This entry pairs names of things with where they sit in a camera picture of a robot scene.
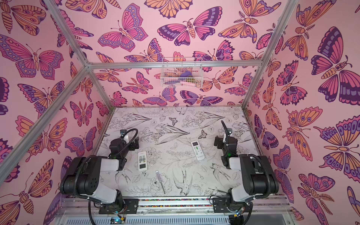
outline pink wallpaper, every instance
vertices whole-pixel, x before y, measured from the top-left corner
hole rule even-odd
[[[360,222],[358,6],[300,0],[248,107],[298,224]]]

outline white wire basket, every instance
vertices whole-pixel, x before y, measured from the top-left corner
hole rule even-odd
[[[202,58],[184,57],[182,58],[184,61],[175,61],[176,59],[179,58],[163,58],[160,75],[161,86],[202,88],[204,80]]]

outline purple butterfly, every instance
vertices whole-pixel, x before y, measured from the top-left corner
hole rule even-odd
[[[215,33],[214,28],[205,26],[216,26],[221,18],[221,14],[221,7],[213,7],[201,13],[194,20],[194,23],[190,22],[190,20],[192,20],[191,18],[187,21],[186,26],[178,23],[168,24],[160,27],[158,29],[158,33],[160,36],[168,39],[169,41],[172,41],[177,37],[174,41],[176,46],[180,46],[182,44],[190,45],[190,36],[195,38],[195,32],[198,34],[199,38],[204,41],[207,36]]]
[[[70,164],[72,162],[72,158],[70,156],[65,157],[63,165],[61,167],[61,180],[64,178],[67,170],[70,167]],[[61,206],[61,199],[64,198],[65,195],[63,195],[61,192],[59,192],[53,201],[51,202],[48,211],[46,212],[45,218],[44,218],[44,225],[49,225],[51,221],[56,217],[57,212],[60,209]]]
[[[191,91],[180,91],[180,95],[183,99],[185,99],[184,102],[189,103],[190,105],[200,103],[200,106],[210,106],[211,104],[216,104],[223,100],[223,98],[216,96],[209,96],[204,98],[205,95],[200,95],[199,97],[197,94]]]
[[[136,79],[138,80],[139,83],[137,83],[137,81],[134,78],[130,78],[132,79],[132,81],[134,83],[129,83],[126,82],[128,85],[135,85],[135,86],[127,86],[127,87],[123,87],[122,89],[124,91],[132,91],[134,93],[139,93],[141,92],[142,94],[147,94],[149,89],[153,89],[153,87],[149,84],[150,81],[146,78],[144,78],[144,75],[140,72],[136,73]]]
[[[288,171],[286,171],[290,165],[290,159],[290,147],[287,145],[280,149],[279,154],[273,154],[274,164],[278,167],[274,170],[276,179],[281,183],[281,188],[288,197],[289,202],[294,203],[294,192],[287,177]]]
[[[320,204],[313,197],[316,196],[326,212],[332,215],[332,212],[328,209],[323,200],[333,202],[334,199],[328,194],[318,194],[317,191],[324,192],[332,188],[335,185],[334,179],[328,176],[317,177],[314,174],[309,174],[308,177],[306,177],[305,174],[299,174],[299,178],[302,182],[304,182],[304,184],[301,183],[303,188],[298,187],[297,190],[303,198],[306,198],[306,205],[313,213],[316,214],[319,222],[322,225],[329,225],[328,221],[326,220],[324,211],[321,209]]]
[[[162,94],[158,97],[149,97],[143,100],[143,103],[148,103],[150,105],[166,106],[167,102],[175,102],[177,98],[175,97],[176,91],[175,86],[168,86],[162,91]]]
[[[81,157],[87,151],[93,149],[93,140],[95,139],[96,127],[89,130],[86,137],[81,138],[70,138],[65,142],[65,148],[70,149],[71,152],[76,152],[78,157]]]
[[[0,102],[6,102],[9,95],[9,83],[8,81],[0,77]],[[0,104],[0,116],[5,115],[8,112],[8,108],[5,105]]]
[[[266,147],[267,150],[269,150],[269,148],[275,148],[279,145],[277,138],[272,133],[265,131],[265,126],[262,125],[259,116],[256,114],[254,116],[254,125],[256,126],[255,133],[257,137],[262,138],[262,145]]]

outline air conditioner remote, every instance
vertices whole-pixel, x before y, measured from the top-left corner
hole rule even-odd
[[[200,144],[199,144],[199,141],[196,140],[196,141],[192,141],[191,142],[191,146],[193,147],[193,150],[194,150],[194,153],[195,153],[195,156],[197,158],[197,160],[203,160],[205,159],[205,155],[200,147]]]
[[[138,169],[139,171],[144,171],[148,169],[148,165],[147,165],[147,160],[146,160],[146,151],[143,152],[139,152],[138,153]]]

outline pink wall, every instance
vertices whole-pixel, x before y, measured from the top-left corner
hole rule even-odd
[[[300,10],[313,9],[315,2],[301,0],[299,4]],[[355,29],[359,26],[360,14],[355,13],[358,6],[355,2],[337,1],[327,12],[321,11],[318,20],[306,18],[302,24],[296,20],[295,10],[283,36],[283,50],[274,54],[281,67],[270,77],[263,74],[264,82],[257,94],[260,105],[250,101],[248,107],[252,111],[253,129],[260,136],[261,149],[270,157],[299,224],[360,222],[360,67],[356,63],[360,48],[354,44],[359,35]],[[297,31],[307,30],[297,34],[297,27],[300,27]],[[305,38],[298,38],[299,44],[290,44],[294,49],[290,51],[286,42],[297,39],[296,35]],[[346,62],[346,56],[348,64],[335,67]],[[322,79],[323,74],[334,67],[337,75]],[[291,94],[289,98],[284,95],[287,91]],[[333,91],[333,95],[327,98],[324,91]],[[267,124],[269,110],[274,118]],[[261,138],[263,128],[265,135]]]

